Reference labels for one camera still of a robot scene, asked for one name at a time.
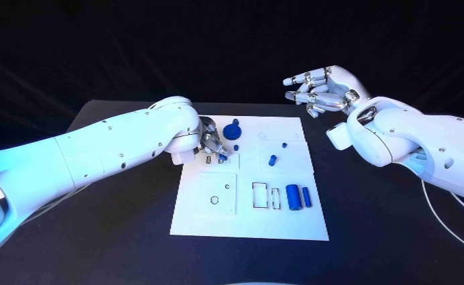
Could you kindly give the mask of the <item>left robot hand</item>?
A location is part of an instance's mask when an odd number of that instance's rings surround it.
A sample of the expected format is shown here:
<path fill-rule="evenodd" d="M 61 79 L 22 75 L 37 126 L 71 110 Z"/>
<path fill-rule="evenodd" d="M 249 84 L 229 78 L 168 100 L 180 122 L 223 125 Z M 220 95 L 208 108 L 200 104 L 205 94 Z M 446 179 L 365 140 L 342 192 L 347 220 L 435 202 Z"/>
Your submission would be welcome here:
<path fill-rule="evenodd" d="M 220 139 L 218 133 L 216 129 L 216 123 L 211 118 L 205 116 L 200 116 L 200 148 L 205 153 L 213 153 L 220 160 L 226 160 L 230 156 L 230 152 L 224 148 Z"/>

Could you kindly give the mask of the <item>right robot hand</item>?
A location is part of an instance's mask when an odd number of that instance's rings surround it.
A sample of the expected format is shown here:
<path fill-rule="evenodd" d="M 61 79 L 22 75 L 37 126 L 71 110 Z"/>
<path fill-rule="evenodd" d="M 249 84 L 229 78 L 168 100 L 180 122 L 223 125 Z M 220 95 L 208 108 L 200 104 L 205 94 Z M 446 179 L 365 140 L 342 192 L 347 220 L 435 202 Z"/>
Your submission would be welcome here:
<path fill-rule="evenodd" d="M 285 92 L 285 98 L 296 105 L 305 105 L 312 118 L 325 112 L 351 111 L 371 98 L 357 77 L 339 66 L 308 70 L 283 79 L 285 87 L 299 85 Z"/>

